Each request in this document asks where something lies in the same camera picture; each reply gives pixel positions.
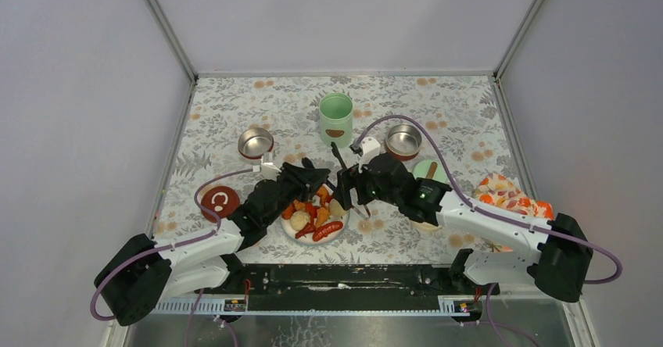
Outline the fried chicken piece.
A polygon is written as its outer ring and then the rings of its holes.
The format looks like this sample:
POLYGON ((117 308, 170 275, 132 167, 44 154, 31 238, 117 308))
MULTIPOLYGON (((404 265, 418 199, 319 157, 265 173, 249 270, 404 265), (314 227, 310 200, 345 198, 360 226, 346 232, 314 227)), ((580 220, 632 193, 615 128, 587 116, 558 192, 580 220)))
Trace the fried chicken piece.
POLYGON ((323 207, 323 206, 317 208, 317 210, 316 210, 316 219, 315 219, 314 226, 316 228, 321 227, 323 224, 325 224, 327 222, 329 217, 330 217, 330 212, 329 212, 328 208, 323 207))
POLYGON ((305 210, 305 209, 306 209, 306 203, 305 203, 305 202, 298 201, 298 200, 294 200, 294 201, 293 201, 293 206, 294 206, 294 208, 295 208, 296 211, 300 211, 300 210, 305 210))

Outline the black tongs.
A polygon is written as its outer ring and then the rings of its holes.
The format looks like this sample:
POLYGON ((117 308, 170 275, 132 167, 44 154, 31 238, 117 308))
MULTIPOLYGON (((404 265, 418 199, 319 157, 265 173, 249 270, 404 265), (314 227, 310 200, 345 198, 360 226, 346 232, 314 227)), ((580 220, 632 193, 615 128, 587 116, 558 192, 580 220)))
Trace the black tongs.
POLYGON ((370 210, 366 206, 363 206, 363 209, 358 209, 353 204, 351 195, 351 191, 357 189, 357 165, 348 168, 339 152, 338 146, 334 142, 331 143, 331 152, 341 166, 341 169, 336 175, 337 184, 333 188, 333 198, 344 211, 353 209, 361 218, 368 220, 371 217, 370 210))

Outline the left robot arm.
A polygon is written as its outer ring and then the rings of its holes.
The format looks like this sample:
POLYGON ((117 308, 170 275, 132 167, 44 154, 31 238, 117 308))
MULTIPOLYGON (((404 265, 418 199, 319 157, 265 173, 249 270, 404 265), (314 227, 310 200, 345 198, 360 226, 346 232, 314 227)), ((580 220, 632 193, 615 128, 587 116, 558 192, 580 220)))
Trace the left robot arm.
POLYGON ((274 179, 256 183, 246 200, 212 227, 162 241, 147 234, 131 237, 94 279, 91 315, 128 326, 164 299, 204 288, 235 292, 243 275, 235 254, 264 238, 293 201, 314 196, 330 173, 308 159, 302 166, 283 163, 274 179))

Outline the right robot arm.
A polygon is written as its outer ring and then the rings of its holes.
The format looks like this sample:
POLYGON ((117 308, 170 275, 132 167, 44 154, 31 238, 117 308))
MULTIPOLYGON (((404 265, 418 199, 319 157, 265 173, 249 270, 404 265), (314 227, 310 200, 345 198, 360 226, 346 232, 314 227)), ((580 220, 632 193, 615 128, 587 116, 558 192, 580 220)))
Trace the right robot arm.
POLYGON ((448 273, 455 292, 493 283, 534 284, 554 299, 578 302, 586 284, 593 249, 572 216, 559 213, 550 220, 467 199, 447 183, 416 178, 387 153, 339 170, 334 196, 344 209, 385 202, 415 223, 470 232, 509 248, 460 250, 448 273))

